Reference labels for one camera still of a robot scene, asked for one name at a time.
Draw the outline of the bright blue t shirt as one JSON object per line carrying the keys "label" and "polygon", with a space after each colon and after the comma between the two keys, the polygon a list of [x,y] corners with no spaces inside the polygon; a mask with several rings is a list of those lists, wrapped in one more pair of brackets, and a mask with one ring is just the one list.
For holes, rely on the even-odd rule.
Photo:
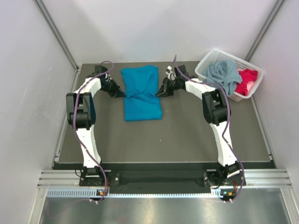
{"label": "bright blue t shirt", "polygon": [[158,67],[146,65],[138,68],[124,68],[121,75],[125,84],[125,121],[162,119],[163,112],[158,92]]}

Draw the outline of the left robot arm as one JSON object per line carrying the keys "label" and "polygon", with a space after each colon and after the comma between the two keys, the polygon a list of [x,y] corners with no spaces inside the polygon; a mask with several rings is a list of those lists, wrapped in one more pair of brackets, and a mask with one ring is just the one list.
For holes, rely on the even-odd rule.
{"label": "left robot arm", "polygon": [[79,89],[66,94],[67,121],[73,128],[84,159],[80,171],[81,186],[108,186],[94,137],[96,111],[93,97],[98,91],[104,91],[112,98],[126,97],[109,72],[102,64],[95,66],[95,72],[85,78]]}

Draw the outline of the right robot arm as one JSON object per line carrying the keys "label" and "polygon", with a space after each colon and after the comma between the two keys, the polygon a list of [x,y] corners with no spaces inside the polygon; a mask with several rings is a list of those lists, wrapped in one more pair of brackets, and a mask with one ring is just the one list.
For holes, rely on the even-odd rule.
{"label": "right robot arm", "polygon": [[219,167],[214,173],[204,174],[206,185],[215,189],[230,184],[242,167],[232,148],[229,131],[231,110],[225,92],[215,83],[188,76],[184,65],[176,68],[168,66],[165,73],[156,97],[172,96],[176,90],[185,90],[198,97],[202,102],[204,119],[214,133]]}

